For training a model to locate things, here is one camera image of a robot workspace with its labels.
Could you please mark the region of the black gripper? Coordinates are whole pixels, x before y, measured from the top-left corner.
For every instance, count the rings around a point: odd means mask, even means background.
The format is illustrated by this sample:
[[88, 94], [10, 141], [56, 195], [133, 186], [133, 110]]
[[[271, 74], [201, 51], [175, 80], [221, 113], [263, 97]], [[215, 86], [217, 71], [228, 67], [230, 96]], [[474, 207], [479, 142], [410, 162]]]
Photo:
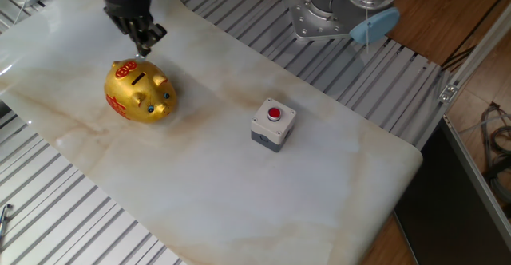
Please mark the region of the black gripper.
[[150, 5], [151, 0], [105, 0], [105, 12], [142, 57], [167, 33], [162, 25], [153, 22]]

